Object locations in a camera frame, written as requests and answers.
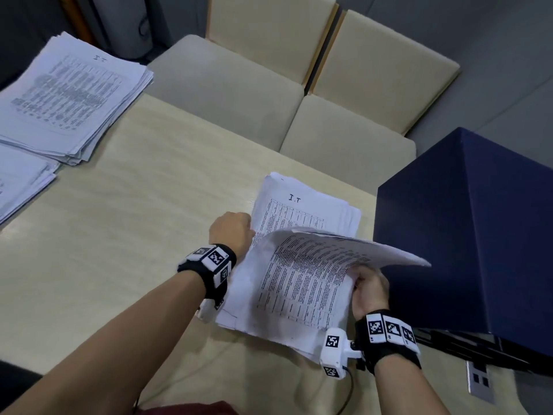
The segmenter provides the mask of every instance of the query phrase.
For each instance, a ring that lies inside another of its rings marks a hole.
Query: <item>electrical outlet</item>
[[[468,393],[495,405],[492,381],[485,364],[467,361]]]

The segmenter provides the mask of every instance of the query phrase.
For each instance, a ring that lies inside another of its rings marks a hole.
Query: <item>paper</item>
[[[152,78],[145,66],[69,34],[55,36],[0,93],[0,142],[72,165],[88,160]]]
[[[286,204],[299,192],[299,201]],[[360,216],[345,201],[268,176],[252,213],[252,227],[262,235],[234,270],[216,322],[318,361],[326,329],[346,327],[355,283],[351,265],[429,265],[410,253],[350,237]],[[288,227],[296,222],[311,226]]]
[[[0,144],[0,223],[55,179],[57,161]]]

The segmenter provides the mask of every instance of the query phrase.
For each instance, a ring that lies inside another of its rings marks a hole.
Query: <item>navy blue cardboard box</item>
[[[383,270],[412,326],[553,356],[550,168],[457,128],[378,188],[373,239],[432,264]]]

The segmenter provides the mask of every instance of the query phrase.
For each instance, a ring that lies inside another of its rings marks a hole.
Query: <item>black wrist strap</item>
[[[227,257],[218,253],[217,248],[225,252]],[[227,293],[227,278],[236,265],[236,254],[225,244],[211,244],[201,247],[188,255],[177,267],[177,272],[194,271],[204,281],[207,299],[215,301],[218,309]]]
[[[367,370],[382,358],[398,354],[421,368],[418,346],[411,327],[394,317],[390,310],[376,310],[355,323],[356,346],[363,353]]]

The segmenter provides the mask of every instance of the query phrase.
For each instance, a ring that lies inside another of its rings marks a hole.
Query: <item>table surface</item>
[[[66,167],[0,232],[0,359],[45,373],[169,278],[225,211],[250,212],[263,177],[295,177],[363,212],[376,198],[144,95],[92,161]],[[510,370],[492,369],[496,406],[468,394],[465,362],[422,347],[424,372],[452,413],[526,413]],[[355,372],[346,413],[380,413],[374,378]],[[239,413],[335,413],[349,381],[293,350],[194,319],[142,392],[144,408],[225,400]]]

